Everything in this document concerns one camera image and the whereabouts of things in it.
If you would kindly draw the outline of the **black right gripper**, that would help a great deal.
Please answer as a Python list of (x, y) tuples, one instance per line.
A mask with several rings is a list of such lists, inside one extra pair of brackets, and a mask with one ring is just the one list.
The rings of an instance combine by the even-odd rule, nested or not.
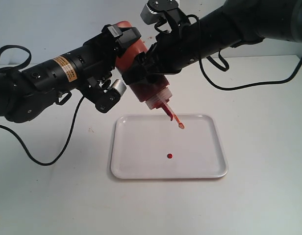
[(201, 55), (201, 24), (198, 18), (176, 21), (160, 19), (154, 28), (159, 32), (156, 43), (147, 52), (135, 56), (122, 73), (127, 85), (155, 84), (155, 73), (179, 73), (182, 68), (199, 61)]

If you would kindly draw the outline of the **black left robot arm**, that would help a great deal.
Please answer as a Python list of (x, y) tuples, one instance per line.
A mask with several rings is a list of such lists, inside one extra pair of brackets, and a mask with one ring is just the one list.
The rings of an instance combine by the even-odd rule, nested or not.
[(81, 47), (33, 67), (30, 60), (0, 69), (0, 117), (14, 123), (33, 120), (49, 106), (64, 105), (78, 90), (101, 113), (121, 99), (126, 85), (111, 82), (116, 59), (140, 39), (138, 29), (106, 25)]

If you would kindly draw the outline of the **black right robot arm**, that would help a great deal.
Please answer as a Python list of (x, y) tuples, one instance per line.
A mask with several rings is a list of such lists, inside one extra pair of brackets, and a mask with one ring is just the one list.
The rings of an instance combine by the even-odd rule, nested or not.
[(131, 85), (152, 75), (172, 75), (225, 48), (254, 45), (264, 39), (302, 43), (302, 0), (227, 0), (223, 6), (191, 23), (175, 0), (150, 0), (141, 18), (159, 28), (147, 52), (138, 54), (123, 73)]

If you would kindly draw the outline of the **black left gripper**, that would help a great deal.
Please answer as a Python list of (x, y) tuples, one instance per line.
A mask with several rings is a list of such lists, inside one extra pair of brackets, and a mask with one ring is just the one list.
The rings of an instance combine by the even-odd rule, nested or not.
[(99, 81), (101, 93), (122, 92), (122, 81), (112, 79), (111, 71), (115, 68), (116, 56), (122, 57), (141, 34), (136, 27), (118, 27), (116, 24), (105, 25), (101, 32), (83, 46), (51, 60), (56, 90), (71, 91), (93, 78)]

